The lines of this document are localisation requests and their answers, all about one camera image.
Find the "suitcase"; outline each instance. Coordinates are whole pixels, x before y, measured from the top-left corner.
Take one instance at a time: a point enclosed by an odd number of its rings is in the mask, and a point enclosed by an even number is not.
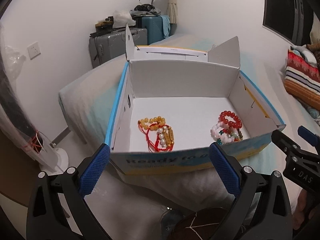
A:
[[[141,28],[146,28],[148,30],[148,45],[164,39],[163,22],[162,18],[159,16],[141,17]]]
[[[147,45],[146,29],[132,28],[130,30],[136,46]],[[119,30],[89,39],[89,52],[93,68],[125,54],[124,34],[125,30]]]

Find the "shoe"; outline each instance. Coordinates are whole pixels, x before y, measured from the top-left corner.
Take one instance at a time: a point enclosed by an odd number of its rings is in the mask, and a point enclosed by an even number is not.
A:
[[[161,216],[161,240],[166,240],[175,225],[184,218],[179,210],[168,210]]]

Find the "gray suitcase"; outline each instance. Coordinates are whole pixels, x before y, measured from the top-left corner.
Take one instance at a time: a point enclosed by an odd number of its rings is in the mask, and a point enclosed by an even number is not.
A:
[[[147,29],[132,28],[130,30],[136,46],[148,44]],[[89,52],[93,68],[125,54],[124,33],[125,30],[115,31],[89,39]]]

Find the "white box bottom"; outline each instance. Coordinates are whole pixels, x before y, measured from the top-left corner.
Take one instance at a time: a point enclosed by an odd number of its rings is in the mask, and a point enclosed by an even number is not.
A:
[[[210,130],[218,122],[223,111],[235,112],[228,98],[135,98],[130,123],[129,152],[148,152],[145,135],[138,129],[138,120],[161,116],[172,127],[174,133],[173,151],[209,147],[215,140]],[[243,139],[249,134],[243,124]],[[155,143],[156,132],[149,132]]]

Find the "blue towel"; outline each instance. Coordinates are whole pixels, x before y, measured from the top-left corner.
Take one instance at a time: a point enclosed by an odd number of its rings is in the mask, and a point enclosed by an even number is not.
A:
[[[163,25],[163,37],[166,39],[169,37],[170,32],[170,18],[168,15],[159,15],[162,18]]]

